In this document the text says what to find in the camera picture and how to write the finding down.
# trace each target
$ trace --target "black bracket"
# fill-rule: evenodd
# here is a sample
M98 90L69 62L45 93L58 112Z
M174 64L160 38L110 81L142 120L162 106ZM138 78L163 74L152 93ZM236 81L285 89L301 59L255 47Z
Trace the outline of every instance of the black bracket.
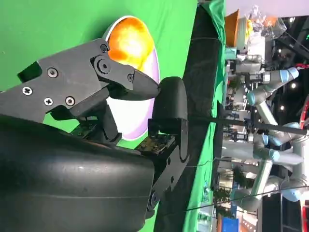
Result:
M149 136L136 150L154 163L154 182L148 211L152 211L167 188L174 189L188 161L188 121L185 119L149 119Z

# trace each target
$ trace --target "green table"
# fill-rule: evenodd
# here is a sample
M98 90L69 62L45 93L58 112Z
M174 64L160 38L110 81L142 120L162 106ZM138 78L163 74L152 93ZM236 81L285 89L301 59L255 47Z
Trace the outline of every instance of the green table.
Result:
M153 36L161 78L182 77L190 44L196 0L1 0L0 90L20 83L17 73L37 59L101 37L124 15L140 18ZM46 124L71 131L76 120ZM121 141L135 147L140 140ZM142 231L152 231L154 217Z

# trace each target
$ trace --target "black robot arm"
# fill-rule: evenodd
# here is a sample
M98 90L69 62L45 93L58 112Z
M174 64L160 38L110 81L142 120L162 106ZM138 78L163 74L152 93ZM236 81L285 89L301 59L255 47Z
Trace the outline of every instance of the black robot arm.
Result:
M0 93L1 231L138 231L176 185L189 161L182 80L157 85L108 50L97 39L41 59ZM109 96L155 98L148 137L134 150L115 145ZM48 112L80 125L69 134L44 125Z

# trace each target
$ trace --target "blue sign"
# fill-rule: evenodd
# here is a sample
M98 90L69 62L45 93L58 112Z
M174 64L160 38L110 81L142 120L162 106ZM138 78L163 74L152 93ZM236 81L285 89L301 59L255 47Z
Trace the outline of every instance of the blue sign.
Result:
M239 184L237 182L235 182L234 180L233 180L232 189L239 189ZM230 211L233 214L233 216L236 218L236 216L237 216L237 205L235 205L231 202Z
M239 232L239 219L223 218L222 232Z

